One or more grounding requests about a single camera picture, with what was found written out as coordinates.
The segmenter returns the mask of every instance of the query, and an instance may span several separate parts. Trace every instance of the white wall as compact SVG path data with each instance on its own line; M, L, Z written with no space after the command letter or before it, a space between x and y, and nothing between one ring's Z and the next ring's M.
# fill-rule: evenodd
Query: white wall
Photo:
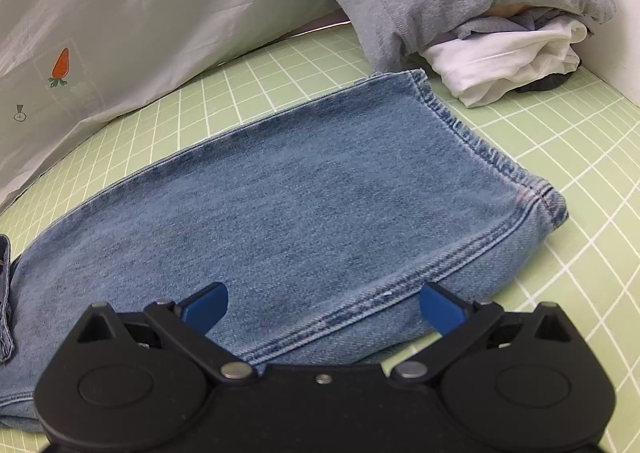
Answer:
M616 16L575 51L587 69L640 105L640 0L616 1Z

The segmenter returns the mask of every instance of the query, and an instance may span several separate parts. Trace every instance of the green checkered surface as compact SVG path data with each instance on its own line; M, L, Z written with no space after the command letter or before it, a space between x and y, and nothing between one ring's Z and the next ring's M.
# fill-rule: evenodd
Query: green checkered surface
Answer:
M205 138L338 90L372 72L351 26L320 30L203 72L114 120L42 175L0 215L15 255L53 220L129 173ZM560 303L618 397L602 446L640 453L640 109L585 69L543 93L465 109L434 92L481 137L548 179L571 219L496 296L506 309ZM425 337L385 362L433 341ZM0 453L35 452L43 436L0 429Z

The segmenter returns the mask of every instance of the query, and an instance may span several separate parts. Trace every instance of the orange carrot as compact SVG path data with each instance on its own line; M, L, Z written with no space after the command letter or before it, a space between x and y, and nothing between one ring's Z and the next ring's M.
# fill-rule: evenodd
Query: orange carrot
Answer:
M62 52L60 53L60 56L58 58L58 61L56 61L56 64L53 65L53 70L51 71L51 77L49 78L49 81L51 83L50 87L57 87L58 83L60 83L60 85L66 85L66 81L63 80L63 77L65 77L69 72L69 49L68 48L64 48L62 49Z

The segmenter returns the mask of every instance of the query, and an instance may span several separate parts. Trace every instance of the silver screw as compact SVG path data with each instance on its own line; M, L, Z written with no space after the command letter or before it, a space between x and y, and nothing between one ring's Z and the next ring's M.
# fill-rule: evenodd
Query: silver screw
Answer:
M233 361L222 365L220 373L227 379L244 379L254 373L254 369L252 369L251 365L247 365L242 361Z
M419 361L405 361L400 363L396 368L396 372L403 379L417 379L426 375L429 369Z
M328 373L318 373L318 375L316 375L316 383L319 385L328 385L332 381L333 378Z

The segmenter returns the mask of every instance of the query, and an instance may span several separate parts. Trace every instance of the blue denim jeans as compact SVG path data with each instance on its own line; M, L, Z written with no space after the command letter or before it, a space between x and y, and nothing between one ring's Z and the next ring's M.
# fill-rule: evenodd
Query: blue denim jeans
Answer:
M46 229L12 277L0 422L33 429L34 384L93 301L137 311L222 281L208 336L245 361L351 363L429 330L425 281L491 295L566 217L424 72L369 78L169 156Z

